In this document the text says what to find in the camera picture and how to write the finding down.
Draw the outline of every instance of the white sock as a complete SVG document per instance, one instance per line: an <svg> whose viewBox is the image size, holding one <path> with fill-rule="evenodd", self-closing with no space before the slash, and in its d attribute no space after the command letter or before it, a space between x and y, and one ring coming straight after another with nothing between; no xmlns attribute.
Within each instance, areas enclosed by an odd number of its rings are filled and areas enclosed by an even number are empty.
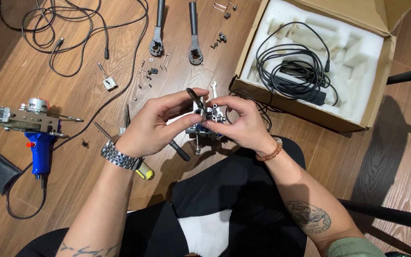
<svg viewBox="0 0 411 257"><path fill-rule="evenodd" d="M178 219L190 253L218 257L228 247L229 218L232 210Z"/></svg>

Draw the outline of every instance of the forearm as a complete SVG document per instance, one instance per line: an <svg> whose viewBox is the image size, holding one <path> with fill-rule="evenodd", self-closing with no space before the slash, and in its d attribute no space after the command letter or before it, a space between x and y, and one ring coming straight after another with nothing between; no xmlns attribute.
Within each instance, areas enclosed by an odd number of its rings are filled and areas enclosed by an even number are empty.
<svg viewBox="0 0 411 257"><path fill-rule="evenodd" d="M340 202L285 151L265 163L288 211L321 254L337 239L364 238Z"/></svg>
<svg viewBox="0 0 411 257"><path fill-rule="evenodd" d="M57 257L118 256L134 172L106 162Z"/></svg>

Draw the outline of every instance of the cardboard box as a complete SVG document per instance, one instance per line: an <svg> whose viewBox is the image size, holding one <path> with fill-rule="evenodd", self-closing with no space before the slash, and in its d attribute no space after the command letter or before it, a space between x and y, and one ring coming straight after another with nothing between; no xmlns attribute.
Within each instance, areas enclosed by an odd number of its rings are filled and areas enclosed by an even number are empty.
<svg viewBox="0 0 411 257"><path fill-rule="evenodd" d="M269 103L271 93L251 83L239 79L251 48L255 32L263 17L270 0L262 0L252 29L248 35L245 47L237 64L236 76L231 81L230 90L244 89L260 102ZM396 37L391 32L411 9L411 0L284 0L303 10L321 14L350 25L373 32L384 38L383 47L377 64L377 73L372 87L369 101L362 117L357 124L343 119L335 114L305 105L299 101L285 101L274 99L271 106L287 111L295 116L324 126L338 132L352 132L367 130L373 126L380 107L386 81L391 69Z"/></svg>

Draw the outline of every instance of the yellow screwdriver handle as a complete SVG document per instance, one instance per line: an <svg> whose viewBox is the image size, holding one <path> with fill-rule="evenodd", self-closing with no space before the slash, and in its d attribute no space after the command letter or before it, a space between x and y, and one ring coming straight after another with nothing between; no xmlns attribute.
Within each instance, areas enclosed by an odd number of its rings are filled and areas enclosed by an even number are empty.
<svg viewBox="0 0 411 257"><path fill-rule="evenodd" d="M137 169L136 172L145 180L151 180L155 176L155 172L153 172L145 162L142 163L141 167Z"/></svg>

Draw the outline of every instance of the green sleeve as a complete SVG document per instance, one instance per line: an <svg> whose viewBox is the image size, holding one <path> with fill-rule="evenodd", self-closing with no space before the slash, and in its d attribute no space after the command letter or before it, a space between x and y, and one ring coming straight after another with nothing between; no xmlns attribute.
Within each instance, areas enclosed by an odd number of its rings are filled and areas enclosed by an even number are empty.
<svg viewBox="0 0 411 257"><path fill-rule="evenodd" d="M385 257L385 254L367 239L346 237L333 242L325 257Z"/></svg>

